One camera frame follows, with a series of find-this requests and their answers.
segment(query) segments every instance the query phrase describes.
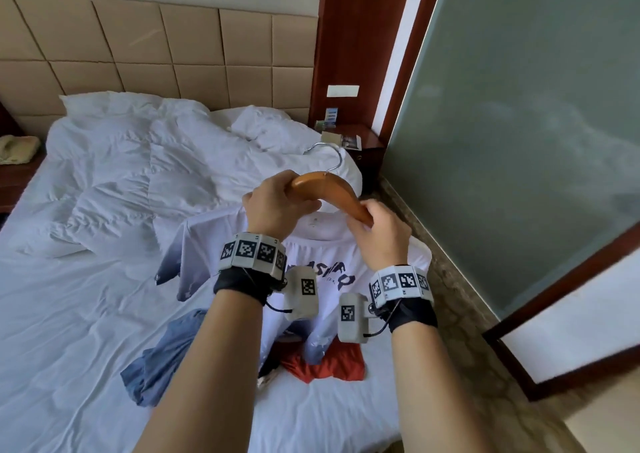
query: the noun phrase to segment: metal hanger hook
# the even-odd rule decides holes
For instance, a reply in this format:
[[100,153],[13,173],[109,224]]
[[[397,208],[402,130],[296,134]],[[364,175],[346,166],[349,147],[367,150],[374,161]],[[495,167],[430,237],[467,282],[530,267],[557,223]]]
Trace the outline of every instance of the metal hanger hook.
[[338,154],[338,157],[340,158],[340,162],[336,166],[334,166],[333,168],[329,168],[327,171],[324,172],[324,174],[330,173],[333,170],[337,170],[338,168],[340,168],[342,166],[342,153],[340,152],[338,147],[333,143],[323,143],[323,142],[316,143],[311,148],[308,148],[303,154],[307,154],[309,151],[314,149],[316,146],[328,146],[329,148],[334,150]]

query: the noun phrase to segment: forearm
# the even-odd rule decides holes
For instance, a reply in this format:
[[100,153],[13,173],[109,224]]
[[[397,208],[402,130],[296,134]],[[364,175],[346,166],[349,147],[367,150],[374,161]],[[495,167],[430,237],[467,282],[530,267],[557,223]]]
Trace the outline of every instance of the forearm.
[[436,328],[407,323],[391,341],[404,451],[492,452]]
[[257,300],[219,291],[134,453],[246,451],[261,329]]

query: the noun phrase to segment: white t-shirt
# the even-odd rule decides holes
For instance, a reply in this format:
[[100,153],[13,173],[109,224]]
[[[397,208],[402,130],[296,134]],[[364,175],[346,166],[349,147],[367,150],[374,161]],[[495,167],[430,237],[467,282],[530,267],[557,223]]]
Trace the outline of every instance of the white t-shirt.
[[[231,206],[185,220],[164,254],[156,275],[158,284],[180,275],[178,300],[185,301],[209,278],[218,273],[222,247],[234,234],[246,230],[242,206]],[[360,250],[346,225],[343,213],[316,212],[302,217],[291,236],[283,242],[287,266],[308,265],[316,270],[319,311],[316,318],[300,320],[296,332],[307,335],[303,356],[308,363],[319,363],[338,333],[338,302],[341,293],[356,292],[369,297],[373,271],[363,262]],[[411,238],[409,264],[427,272],[431,251]],[[281,308],[283,296],[268,298]],[[260,365],[276,338],[291,325],[284,313],[264,308]]]

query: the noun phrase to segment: blue clothing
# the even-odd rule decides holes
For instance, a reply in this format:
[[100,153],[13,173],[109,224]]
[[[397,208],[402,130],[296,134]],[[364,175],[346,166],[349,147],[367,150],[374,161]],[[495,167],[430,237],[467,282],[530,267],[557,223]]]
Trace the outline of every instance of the blue clothing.
[[143,351],[120,373],[127,393],[137,405],[158,405],[206,314],[207,310],[193,310],[170,322],[157,345]]

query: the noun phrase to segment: hand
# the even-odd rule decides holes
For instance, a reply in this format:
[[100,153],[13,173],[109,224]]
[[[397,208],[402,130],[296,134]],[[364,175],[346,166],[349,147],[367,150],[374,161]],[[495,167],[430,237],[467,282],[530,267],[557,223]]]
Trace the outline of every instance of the hand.
[[283,241],[296,228],[300,217],[320,209],[320,200],[298,200],[285,194],[286,186],[297,176],[292,170],[284,170],[242,197],[247,232]]
[[373,217],[373,227],[367,230],[361,222],[351,217],[347,218],[347,225],[356,238],[364,262],[373,271],[405,265],[411,228],[377,200],[364,200],[361,204]]

